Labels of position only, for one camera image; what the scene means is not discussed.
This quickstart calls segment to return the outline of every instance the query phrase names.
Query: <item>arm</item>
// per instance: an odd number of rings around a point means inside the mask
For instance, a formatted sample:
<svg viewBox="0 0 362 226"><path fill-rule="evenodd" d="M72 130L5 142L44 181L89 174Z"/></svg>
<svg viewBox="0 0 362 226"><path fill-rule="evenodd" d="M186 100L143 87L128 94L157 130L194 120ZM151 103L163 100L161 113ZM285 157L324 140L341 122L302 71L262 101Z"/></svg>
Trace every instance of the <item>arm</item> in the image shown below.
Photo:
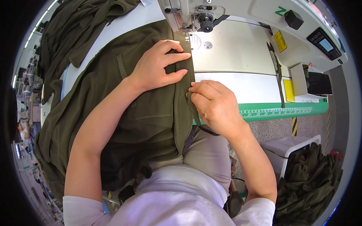
<svg viewBox="0 0 362 226"><path fill-rule="evenodd" d="M102 202L100 173L101 152L111 138L128 105L145 91L173 84L187 70L166 74L164 67L188 59L191 54L167 54L170 49L182 52L179 42L162 40L138 61L132 74L103 99L80 127L71 149L64 195Z"/></svg>
<svg viewBox="0 0 362 226"><path fill-rule="evenodd" d="M24 139L29 139L29 122L26 121L26 133L24 134Z"/></svg>
<svg viewBox="0 0 362 226"><path fill-rule="evenodd" d="M211 80L195 82L191 86L191 101L202 120L229 141L240 161L249 192L246 202L262 197L275 203L277 183L272 165L249 125L240 116L234 93Z"/></svg>

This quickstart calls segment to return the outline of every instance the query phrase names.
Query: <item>yellow tag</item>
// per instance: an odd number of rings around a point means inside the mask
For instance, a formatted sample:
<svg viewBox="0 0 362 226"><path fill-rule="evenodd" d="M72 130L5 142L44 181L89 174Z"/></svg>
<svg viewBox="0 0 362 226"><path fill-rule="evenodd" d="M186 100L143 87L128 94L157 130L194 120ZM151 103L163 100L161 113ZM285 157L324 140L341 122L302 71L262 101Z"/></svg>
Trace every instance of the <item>yellow tag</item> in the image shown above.
<svg viewBox="0 0 362 226"><path fill-rule="evenodd" d="M293 81L283 79L283 82L284 82L284 91L285 91L285 99L286 99L286 101L295 103Z"/></svg>
<svg viewBox="0 0 362 226"><path fill-rule="evenodd" d="M279 52L283 52L283 50L285 50L287 48L287 44L285 44L285 40L284 40L284 38L282 36L282 33L280 33L280 31L278 31L274 35L274 39L275 39L275 42L278 45Z"/></svg>

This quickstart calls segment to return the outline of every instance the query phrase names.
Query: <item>caution label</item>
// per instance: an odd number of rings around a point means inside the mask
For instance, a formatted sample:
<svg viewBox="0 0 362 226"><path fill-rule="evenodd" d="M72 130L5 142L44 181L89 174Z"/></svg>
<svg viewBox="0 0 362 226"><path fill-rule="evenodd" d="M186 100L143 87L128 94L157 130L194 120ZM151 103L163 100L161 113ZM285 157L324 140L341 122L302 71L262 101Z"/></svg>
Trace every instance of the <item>caution label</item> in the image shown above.
<svg viewBox="0 0 362 226"><path fill-rule="evenodd" d="M274 35L274 39L275 39L275 42L278 45L279 52L283 52L287 48L287 44L285 43L285 40L284 40L284 38L282 36L282 33L280 33L280 31L278 31Z"/></svg>

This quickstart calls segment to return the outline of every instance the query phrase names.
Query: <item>grey pants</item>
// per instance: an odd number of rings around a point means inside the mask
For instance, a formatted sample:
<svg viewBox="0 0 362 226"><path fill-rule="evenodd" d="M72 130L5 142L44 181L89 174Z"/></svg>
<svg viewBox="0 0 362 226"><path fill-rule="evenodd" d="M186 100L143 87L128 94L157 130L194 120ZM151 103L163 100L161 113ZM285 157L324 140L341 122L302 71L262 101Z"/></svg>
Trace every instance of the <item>grey pants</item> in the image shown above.
<svg viewBox="0 0 362 226"><path fill-rule="evenodd" d="M229 192L231 163L228 142L223 136L213 136L197 128L185 157L181 155L169 161L151 162L150 166L152 169L157 169L176 164L184 164L205 173Z"/></svg>

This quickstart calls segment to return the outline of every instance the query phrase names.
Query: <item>control panel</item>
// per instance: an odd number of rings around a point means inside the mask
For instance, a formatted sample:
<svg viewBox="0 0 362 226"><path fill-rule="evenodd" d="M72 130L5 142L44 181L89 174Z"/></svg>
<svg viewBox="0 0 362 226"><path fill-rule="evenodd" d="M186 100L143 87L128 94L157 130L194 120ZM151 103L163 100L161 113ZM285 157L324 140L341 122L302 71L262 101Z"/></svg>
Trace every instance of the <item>control panel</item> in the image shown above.
<svg viewBox="0 0 362 226"><path fill-rule="evenodd" d="M341 55L336 45L326 35L321 27L317 28L312 34L307 37L307 40L322 51L330 60L334 60Z"/></svg>

